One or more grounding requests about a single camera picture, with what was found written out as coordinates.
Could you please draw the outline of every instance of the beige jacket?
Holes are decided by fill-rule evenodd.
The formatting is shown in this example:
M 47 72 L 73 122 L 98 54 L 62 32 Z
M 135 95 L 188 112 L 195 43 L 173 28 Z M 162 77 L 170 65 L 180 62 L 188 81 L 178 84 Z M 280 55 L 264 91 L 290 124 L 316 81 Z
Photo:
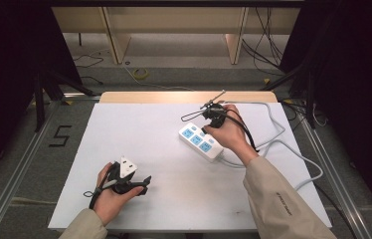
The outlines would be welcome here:
M 244 180 L 261 238 L 335 238 L 288 181 L 266 159 L 251 160 Z M 98 216 L 84 209 L 61 238 L 105 238 Z

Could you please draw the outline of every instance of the metal frame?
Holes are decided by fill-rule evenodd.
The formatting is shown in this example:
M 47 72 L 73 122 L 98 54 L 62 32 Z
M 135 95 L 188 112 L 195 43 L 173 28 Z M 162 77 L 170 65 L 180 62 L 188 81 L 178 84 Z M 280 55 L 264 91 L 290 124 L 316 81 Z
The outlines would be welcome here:
M 49 111 L 46 116 L 46 120 L 43 124 L 43 126 L 40 128 L 38 132 L 35 132 L 33 138 L 31 139 L 27 149 L 24 152 L 24 155 L 22 156 L 21 160 L 19 161 L 15 171 L 13 172 L 12 176 L 10 177 L 6 187 L 2 191 L 0 195 L 0 222 L 3 219 L 4 214 L 7 211 L 7 208 L 9 207 L 9 204 L 15 195 L 16 191 L 18 190 L 19 185 L 22 182 L 22 179 L 24 178 L 24 175 L 26 171 L 28 170 L 28 167 L 31 164 L 31 161 L 35 157 L 35 154 L 37 153 L 38 147 L 40 146 L 40 143 L 42 142 L 47 129 L 50 125 L 50 122 L 53 119 L 54 113 L 57 111 L 57 109 L 60 106 L 60 102 L 52 102 L 49 105 Z
M 334 164 L 331 161 L 328 153 L 326 152 L 325 147 L 322 144 L 319 135 L 316 132 L 316 129 L 312 128 L 311 125 L 307 122 L 306 119 L 303 119 L 301 115 L 298 115 L 298 118 L 302 120 L 303 129 L 306 132 L 307 137 L 310 140 L 310 143 L 313 146 L 313 149 L 316 152 L 316 155 L 319 158 L 322 169 L 325 172 L 326 178 L 331 184 L 332 189 L 334 190 L 335 195 L 342 207 L 344 214 L 349 220 L 350 226 L 354 231 L 354 234 L 357 238 L 365 239 L 372 238 L 369 229 L 366 226 L 366 222 L 363 219 L 363 216 L 359 212 L 356 204 L 354 203 L 350 193 L 342 181 L 340 175 L 335 169 Z

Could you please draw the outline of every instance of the gray carpet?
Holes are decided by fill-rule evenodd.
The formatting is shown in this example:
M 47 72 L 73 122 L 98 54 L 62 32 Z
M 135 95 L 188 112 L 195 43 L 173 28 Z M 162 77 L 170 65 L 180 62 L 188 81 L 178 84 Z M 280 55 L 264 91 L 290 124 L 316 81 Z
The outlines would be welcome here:
M 141 86 L 136 83 L 125 69 L 79 69 L 81 76 L 91 76 L 103 81 L 103 85 L 95 81 L 83 79 L 85 86 L 96 92 L 105 91 L 165 91 L 164 89 Z M 150 76 L 143 81 L 164 87 L 187 87 L 199 91 L 256 91 L 264 86 L 263 78 L 268 77 L 257 70 L 202 70 L 202 69 L 148 69 Z M 65 92 L 74 92 L 68 87 L 62 87 Z M 276 90 L 278 98 L 285 97 L 287 86 Z M 91 115 L 93 101 L 74 101 L 71 105 L 60 106 L 56 112 L 49 130 L 42 141 L 38 152 L 32 161 L 17 193 L 17 197 L 29 198 L 38 204 L 13 203 L 7 210 L 0 224 L 0 238 L 56 238 L 58 234 L 47 229 L 54 205 L 64 186 L 69 170 L 77 153 L 83 133 Z M 292 118 L 293 112 L 284 109 Z M 12 174 L 18 160 L 22 157 L 35 129 L 35 109 L 30 106 L 27 113 L 21 117 L 18 129 L 9 142 L 0 160 L 0 192 L 7 179 Z M 61 133 L 68 135 L 66 146 L 50 147 L 50 144 L 62 143 L 62 139 L 55 139 L 54 134 L 59 125 L 70 125 L 63 128 Z M 316 154 L 304 133 L 298 119 L 290 121 L 291 128 L 295 127 L 294 135 L 302 154 L 317 161 Z M 339 138 L 331 125 L 318 127 L 317 131 L 325 146 L 327 146 L 334 164 L 351 196 L 360 208 L 368 227 L 372 233 L 372 194 L 364 184 L 357 169 L 349 165 L 348 156 L 342 148 Z M 312 175 L 317 171 L 308 166 Z M 325 177 L 316 183 L 337 202 L 334 193 Z M 333 223 L 332 231 L 338 238 L 351 238 L 351 233 L 336 209 L 321 193 L 320 197 L 328 216 Z M 208 234 L 205 238 L 256 238 L 255 234 L 229 235 Z

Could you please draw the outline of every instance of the white tabletop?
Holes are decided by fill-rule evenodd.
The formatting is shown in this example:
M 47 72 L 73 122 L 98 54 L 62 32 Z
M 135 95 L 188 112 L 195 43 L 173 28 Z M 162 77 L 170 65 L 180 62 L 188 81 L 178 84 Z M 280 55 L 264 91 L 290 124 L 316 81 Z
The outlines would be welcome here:
M 279 132 L 264 105 L 237 104 L 256 145 Z M 270 104 L 274 118 L 286 131 L 278 137 L 298 150 L 278 103 Z M 84 192 L 93 191 L 98 172 L 121 156 L 138 169 L 132 181 L 151 175 L 148 192 L 129 201 L 107 229 L 122 232 L 223 232 L 256 230 L 243 186 L 245 170 L 221 161 L 210 163 L 185 144 L 178 131 L 180 118 L 197 112 L 198 104 L 96 104 L 56 206 L 49 228 L 63 231 L 89 206 Z M 197 126 L 208 124 L 198 117 Z M 224 157 L 240 163 L 229 150 Z M 298 185 L 309 178 L 304 162 L 286 147 L 275 144 L 267 159 Z M 328 226 L 331 224 L 312 183 L 299 194 Z

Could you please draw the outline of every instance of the power strip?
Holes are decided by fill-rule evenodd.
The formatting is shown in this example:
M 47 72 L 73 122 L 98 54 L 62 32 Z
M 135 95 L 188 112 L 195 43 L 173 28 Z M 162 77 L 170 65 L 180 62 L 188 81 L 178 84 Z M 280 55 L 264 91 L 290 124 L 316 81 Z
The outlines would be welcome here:
M 204 133 L 191 122 L 179 130 L 179 136 L 210 162 L 214 162 L 217 156 L 224 150 L 212 136 Z

